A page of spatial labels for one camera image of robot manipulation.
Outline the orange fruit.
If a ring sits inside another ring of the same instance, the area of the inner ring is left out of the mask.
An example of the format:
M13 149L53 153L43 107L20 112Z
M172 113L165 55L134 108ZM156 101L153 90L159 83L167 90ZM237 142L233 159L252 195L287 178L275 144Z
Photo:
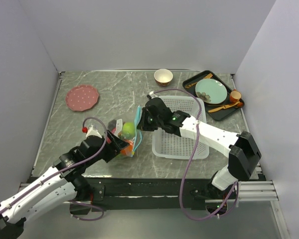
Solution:
M129 145L126 148L124 148L123 150L121 150L121 155L127 156L127 157L132 157L134 155L133 145Z

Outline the green apple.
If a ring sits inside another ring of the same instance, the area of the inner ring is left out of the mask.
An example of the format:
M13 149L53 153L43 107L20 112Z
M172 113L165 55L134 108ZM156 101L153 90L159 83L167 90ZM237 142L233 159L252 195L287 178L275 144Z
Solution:
M122 136L125 139L132 139L136 134L135 125L133 122L126 122L122 128Z

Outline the clear zip bag blue zipper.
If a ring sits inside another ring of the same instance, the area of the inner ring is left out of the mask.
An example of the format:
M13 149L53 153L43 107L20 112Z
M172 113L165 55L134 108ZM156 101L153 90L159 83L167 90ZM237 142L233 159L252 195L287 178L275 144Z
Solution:
M143 135L137 129L137 125L141 120L141 114L142 107L137 106L126 113L114 117L107 124L107 129L111 133L129 144L128 147L121 150L122 157L133 157L142 142Z

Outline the dark brown fruit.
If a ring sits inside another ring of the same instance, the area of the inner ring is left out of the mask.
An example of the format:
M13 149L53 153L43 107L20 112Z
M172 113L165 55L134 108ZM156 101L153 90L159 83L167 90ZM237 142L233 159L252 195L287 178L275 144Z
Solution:
M108 130L110 130L110 131L115 131L115 129L116 129L116 125L117 125L117 120L116 120L116 119L113 119L113 120L111 120L111 121L108 123L107 128L108 128Z

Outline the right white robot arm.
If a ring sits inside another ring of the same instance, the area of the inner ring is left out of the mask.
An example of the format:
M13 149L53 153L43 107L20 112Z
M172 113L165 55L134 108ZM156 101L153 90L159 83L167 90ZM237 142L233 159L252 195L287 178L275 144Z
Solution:
M141 131L160 128L166 133L201 142L227 157L227 165L215 173L208 186L209 195L213 198L220 198L236 181L248 181L262 157L249 132L225 131L188 113L172 112L161 98L152 98L145 104L137 128Z

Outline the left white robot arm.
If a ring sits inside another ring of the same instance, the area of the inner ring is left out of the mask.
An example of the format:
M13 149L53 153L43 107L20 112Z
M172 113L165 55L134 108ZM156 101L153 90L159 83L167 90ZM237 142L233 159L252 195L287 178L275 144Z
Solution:
M129 143L109 130L99 136L94 130L79 146L62 154L39 178L14 196L0 202L0 239L16 239L24 224L65 201L85 199L91 187L83 173L99 160L109 162Z

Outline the white plastic basket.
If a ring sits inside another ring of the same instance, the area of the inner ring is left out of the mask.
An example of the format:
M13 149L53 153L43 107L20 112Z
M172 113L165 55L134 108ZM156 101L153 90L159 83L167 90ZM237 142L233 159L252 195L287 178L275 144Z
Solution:
M206 122L204 102L187 96L161 96L165 105L171 111L183 111L196 117L199 110L199 120ZM188 160L192 154L195 140L166 133L162 129L152 134L152 152L157 157Z

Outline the white and red bowl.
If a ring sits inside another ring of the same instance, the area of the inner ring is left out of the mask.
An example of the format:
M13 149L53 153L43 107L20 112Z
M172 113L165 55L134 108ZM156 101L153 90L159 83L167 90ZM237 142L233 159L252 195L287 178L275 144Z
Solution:
M161 86L168 86L173 80L173 73L168 69L158 69L154 73L155 82Z

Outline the pink dotted plate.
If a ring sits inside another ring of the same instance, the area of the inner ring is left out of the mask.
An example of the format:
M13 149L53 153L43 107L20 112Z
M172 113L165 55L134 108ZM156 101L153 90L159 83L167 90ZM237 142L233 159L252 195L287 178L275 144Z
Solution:
M92 109L98 102L99 92L91 85L79 85L68 91L65 97L66 106L75 112Z

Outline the light green plate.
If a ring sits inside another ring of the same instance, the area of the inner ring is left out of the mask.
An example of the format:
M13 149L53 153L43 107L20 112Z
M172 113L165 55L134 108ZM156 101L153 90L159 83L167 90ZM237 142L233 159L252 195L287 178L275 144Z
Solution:
M205 103L217 105L227 98L227 89L215 79L202 79L195 86L195 93Z

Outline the wooden spoon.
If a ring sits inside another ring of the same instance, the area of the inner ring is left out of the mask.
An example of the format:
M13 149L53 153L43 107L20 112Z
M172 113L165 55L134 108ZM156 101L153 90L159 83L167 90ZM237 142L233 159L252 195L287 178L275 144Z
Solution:
M232 108L232 107L236 107L236 108L240 108L244 105L243 102L241 101L238 101L238 102L235 102L235 103L231 103L231 104L227 104L227 105L221 105L217 108L214 108L214 109L211 109L209 110L208 112L209 113L214 113L214 112L218 112L220 110L226 110L226 109L229 109L229 108Z

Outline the black tray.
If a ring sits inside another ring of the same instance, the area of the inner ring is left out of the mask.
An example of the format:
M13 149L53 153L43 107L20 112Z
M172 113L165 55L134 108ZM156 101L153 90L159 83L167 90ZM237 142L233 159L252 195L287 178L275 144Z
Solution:
M216 76L216 74L214 74L212 71L209 71L209 70L205 70L205 71L203 71L201 73L198 73L197 75L185 80L182 83L182 86L190 94L197 97L197 95L195 93L195 86L202 79L215 79L215 80L218 80L222 84L224 84L224 86L226 87L227 92L228 92L226 100L224 102L220 103L220 104L212 105L212 104L208 104L208 103L204 102L206 113L209 114L214 120L222 121L222 120L226 119L227 117L229 117L230 115L232 115L234 112L236 112L238 109L242 108L245 105L245 102L242 99L240 99L240 101L244 103L244 105L240 108L232 107L232 108L229 108L229 109L226 109L226 110L220 110L218 112L209 113L208 111L211 110L211 109L217 108L221 105L231 104L231 102L229 101L229 95L233 90L223 80L221 80L218 76Z

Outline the orange cup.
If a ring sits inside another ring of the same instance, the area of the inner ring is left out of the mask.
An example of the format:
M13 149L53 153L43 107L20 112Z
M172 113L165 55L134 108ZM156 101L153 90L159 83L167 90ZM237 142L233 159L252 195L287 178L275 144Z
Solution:
M242 94L239 91L237 91L236 89L234 89L229 95L229 101L231 103L236 103L236 102L240 101L241 97L242 97Z

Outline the aluminium rail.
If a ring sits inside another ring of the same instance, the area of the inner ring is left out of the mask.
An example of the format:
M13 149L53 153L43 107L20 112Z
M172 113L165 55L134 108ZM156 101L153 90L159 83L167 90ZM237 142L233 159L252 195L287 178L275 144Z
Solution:
M198 180L189 180L183 189L183 199L203 200L207 202L221 202L229 196L229 200L237 199L238 201L276 201L278 196L272 182L269 181L251 181L239 182L233 192L231 187L224 192L220 192L218 196L208 196L207 192L203 192L198 187L202 182ZM95 201L102 201L106 197L112 198L176 198L179 196L180 182L127 182L120 185L98 182L93 186L95 191Z

